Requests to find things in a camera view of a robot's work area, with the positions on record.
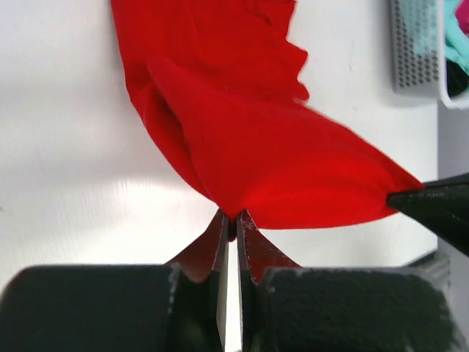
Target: red cloth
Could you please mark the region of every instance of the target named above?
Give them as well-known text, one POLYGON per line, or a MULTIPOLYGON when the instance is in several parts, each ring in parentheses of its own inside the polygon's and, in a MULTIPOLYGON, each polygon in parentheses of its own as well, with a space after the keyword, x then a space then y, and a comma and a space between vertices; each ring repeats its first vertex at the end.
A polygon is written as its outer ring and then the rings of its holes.
POLYGON ((423 188, 344 126, 307 109, 291 0, 112 0, 130 99, 175 170, 234 218, 318 228, 391 215, 423 188))
POLYGON ((469 0, 462 0, 454 14, 462 32, 469 34, 469 0))

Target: white table surface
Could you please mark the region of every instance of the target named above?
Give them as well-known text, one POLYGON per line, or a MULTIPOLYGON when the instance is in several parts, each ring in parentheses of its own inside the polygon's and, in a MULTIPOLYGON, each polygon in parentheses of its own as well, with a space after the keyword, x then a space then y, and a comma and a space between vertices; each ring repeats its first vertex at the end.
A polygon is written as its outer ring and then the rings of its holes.
MULTIPOLYGON (((290 37, 310 53, 310 105, 432 180, 437 106, 392 92, 388 21, 387 0, 300 0, 290 37)), ((0 288, 39 263, 163 263, 204 230, 216 206, 177 176, 130 105, 107 0, 4 0, 0 60, 0 288)), ((314 266, 402 265, 437 244, 401 215, 265 234, 314 266)))

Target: teal cloth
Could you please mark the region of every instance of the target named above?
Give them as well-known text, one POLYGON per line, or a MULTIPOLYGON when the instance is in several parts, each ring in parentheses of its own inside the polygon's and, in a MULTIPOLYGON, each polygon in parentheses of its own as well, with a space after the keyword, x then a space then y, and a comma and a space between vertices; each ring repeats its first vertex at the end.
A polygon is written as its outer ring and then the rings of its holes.
MULTIPOLYGON (((469 38, 461 31, 454 12, 461 0, 444 0, 445 55, 458 64, 469 75, 469 38)), ((399 8, 405 22, 407 35, 412 40, 413 51, 419 55, 430 55, 437 50, 437 7, 428 6, 428 1, 400 0, 399 8), (419 18, 434 18, 434 21, 419 21, 419 18)))
POLYGON ((469 75, 469 38, 462 32, 454 12, 461 0, 445 0, 446 58, 469 75))

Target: gray plastic basket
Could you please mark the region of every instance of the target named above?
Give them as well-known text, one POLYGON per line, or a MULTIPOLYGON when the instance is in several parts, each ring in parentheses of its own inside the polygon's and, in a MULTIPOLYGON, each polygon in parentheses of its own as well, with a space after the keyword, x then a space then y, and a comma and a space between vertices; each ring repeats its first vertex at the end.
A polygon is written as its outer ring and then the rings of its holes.
POLYGON ((446 89, 445 0, 390 0, 394 89, 469 109, 469 89, 450 98, 446 89))
POLYGON ((438 98, 437 0, 391 0, 395 90, 438 98))

